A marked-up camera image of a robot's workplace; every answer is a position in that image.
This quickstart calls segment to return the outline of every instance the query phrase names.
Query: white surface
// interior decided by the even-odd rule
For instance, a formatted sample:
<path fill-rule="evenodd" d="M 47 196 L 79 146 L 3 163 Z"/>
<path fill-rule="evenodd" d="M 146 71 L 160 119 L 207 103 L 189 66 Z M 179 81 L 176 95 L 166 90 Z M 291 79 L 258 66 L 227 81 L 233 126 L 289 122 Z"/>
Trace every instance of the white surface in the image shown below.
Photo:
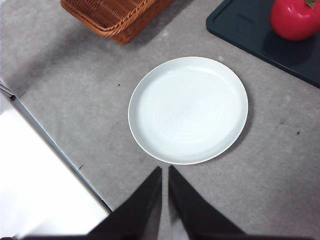
<path fill-rule="evenodd" d="M 134 90 L 128 119 L 134 139 L 154 158 L 196 164 L 224 152 L 248 114 L 246 90 L 225 65 L 177 58 L 149 72 Z"/>
<path fill-rule="evenodd" d="M 3 94 L 0 104 L 0 237 L 88 233 L 107 210 Z"/>

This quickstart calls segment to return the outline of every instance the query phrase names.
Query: black tray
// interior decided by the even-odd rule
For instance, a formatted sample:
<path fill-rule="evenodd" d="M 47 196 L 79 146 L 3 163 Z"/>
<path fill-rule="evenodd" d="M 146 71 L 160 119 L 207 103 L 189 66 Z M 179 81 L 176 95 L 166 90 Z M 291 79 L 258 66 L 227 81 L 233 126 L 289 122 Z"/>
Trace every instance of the black tray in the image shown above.
<path fill-rule="evenodd" d="M 276 35 L 269 23 L 274 0 L 224 0 L 206 20 L 207 30 L 320 88 L 320 32 L 302 41 Z"/>

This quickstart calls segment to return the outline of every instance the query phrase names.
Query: wicker basket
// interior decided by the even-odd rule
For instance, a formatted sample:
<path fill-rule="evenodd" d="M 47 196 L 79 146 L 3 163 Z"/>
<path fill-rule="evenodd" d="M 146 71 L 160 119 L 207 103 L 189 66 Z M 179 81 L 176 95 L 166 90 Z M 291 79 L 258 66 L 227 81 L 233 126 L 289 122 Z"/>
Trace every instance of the wicker basket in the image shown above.
<path fill-rule="evenodd" d="M 60 0 L 60 3 L 96 34 L 127 44 L 173 1 Z"/>

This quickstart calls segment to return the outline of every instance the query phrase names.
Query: red apple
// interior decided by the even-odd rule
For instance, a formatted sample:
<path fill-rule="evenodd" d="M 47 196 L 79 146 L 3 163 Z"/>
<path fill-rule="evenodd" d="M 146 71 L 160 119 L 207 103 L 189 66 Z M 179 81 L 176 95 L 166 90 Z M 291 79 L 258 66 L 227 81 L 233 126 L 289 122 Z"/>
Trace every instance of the red apple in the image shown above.
<path fill-rule="evenodd" d="M 269 20 L 282 38 L 307 39 L 320 30 L 320 0 L 275 0 Z"/>

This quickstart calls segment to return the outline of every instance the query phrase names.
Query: round plate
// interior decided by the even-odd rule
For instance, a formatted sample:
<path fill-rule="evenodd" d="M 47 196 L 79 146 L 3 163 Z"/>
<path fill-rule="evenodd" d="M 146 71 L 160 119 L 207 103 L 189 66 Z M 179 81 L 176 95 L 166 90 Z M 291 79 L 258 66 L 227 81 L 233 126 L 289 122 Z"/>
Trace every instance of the round plate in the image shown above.
<path fill-rule="evenodd" d="M 128 109 L 139 146 L 170 164 L 210 160 L 240 135 L 248 115 L 246 90 L 225 65 L 182 57 L 150 71 L 135 88 Z"/>

